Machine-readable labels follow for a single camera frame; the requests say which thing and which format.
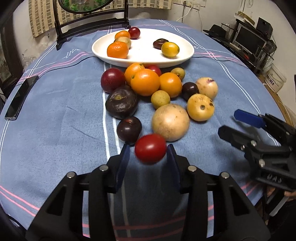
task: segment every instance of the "black speaker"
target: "black speaker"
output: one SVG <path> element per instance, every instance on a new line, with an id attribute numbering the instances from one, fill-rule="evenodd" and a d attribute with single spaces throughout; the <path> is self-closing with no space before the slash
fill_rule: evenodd
<path id="1" fill-rule="evenodd" d="M 271 38 L 273 28 L 269 22 L 266 22 L 264 19 L 259 18 L 256 29 L 267 36 L 269 39 Z"/>

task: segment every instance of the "wooden floor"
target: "wooden floor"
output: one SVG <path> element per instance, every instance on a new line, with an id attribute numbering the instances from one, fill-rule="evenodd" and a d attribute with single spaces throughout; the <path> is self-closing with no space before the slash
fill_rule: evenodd
<path id="1" fill-rule="evenodd" d="M 260 75 L 260 76 L 258 77 L 258 79 L 259 79 L 262 83 L 265 83 L 265 82 L 264 82 L 264 76 L 263 76 L 263 75 Z M 282 103 L 280 97 L 278 96 L 278 94 L 274 93 L 274 92 L 273 92 L 273 91 L 272 91 L 267 85 L 264 85 L 264 86 L 265 86 L 265 88 L 268 90 L 268 92 L 270 93 L 270 95 L 272 96 L 272 98 L 274 99 L 274 101 L 276 102 L 276 104 L 278 105 L 279 109 L 281 110 L 281 113 L 283 114 L 283 116 L 284 116 L 284 118 L 285 118 L 285 121 L 286 121 L 289 125 L 293 126 L 293 123 L 292 123 L 292 121 L 291 121 L 291 118 L 290 118 L 288 112 L 286 111 L 285 106 L 283 105 L 283 103 Z"/>

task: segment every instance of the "phone screen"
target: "phone screen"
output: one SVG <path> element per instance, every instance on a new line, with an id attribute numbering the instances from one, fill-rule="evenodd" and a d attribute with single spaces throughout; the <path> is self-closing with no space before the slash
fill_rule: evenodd
<path id="1" fill-rule="evenodd" d="M 19 112 L 24 104 L 24 101 L 30 92 L 33 85 L 38 80 L 39 76 L 33 76 L 30 78 L 27 78 L 17 91 L 16 95 L 14 96 L 10 106 L 8 107 L 8 110 L 5 115 L 5 120 L 14 121 L 17 119 Z"/>

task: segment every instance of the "white bucket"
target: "white bucket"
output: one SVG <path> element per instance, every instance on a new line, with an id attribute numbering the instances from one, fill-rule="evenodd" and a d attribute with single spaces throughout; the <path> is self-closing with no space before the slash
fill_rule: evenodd
<path id="1" fill-rule="evenodd" d="M 286 83 L 287 78 L 279 71 L 274 64 L 271 64 L 271 68 L 265 77 L 265 83 L 274 92 L 277 93 Z"/>

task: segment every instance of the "black hat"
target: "black hat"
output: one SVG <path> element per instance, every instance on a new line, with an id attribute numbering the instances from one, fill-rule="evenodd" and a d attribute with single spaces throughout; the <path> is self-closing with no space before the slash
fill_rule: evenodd
<path id="1" fill-rule="evenodd" d="M 226 30 L 223 29 L 222 27 L 214 24 L 210 30 L 203 30 L 204 32 L 208 33 L 210 37 L 218 38 L 218 39 L 223 39 L 227 40 L 225 38 L 226 36 Z"/>

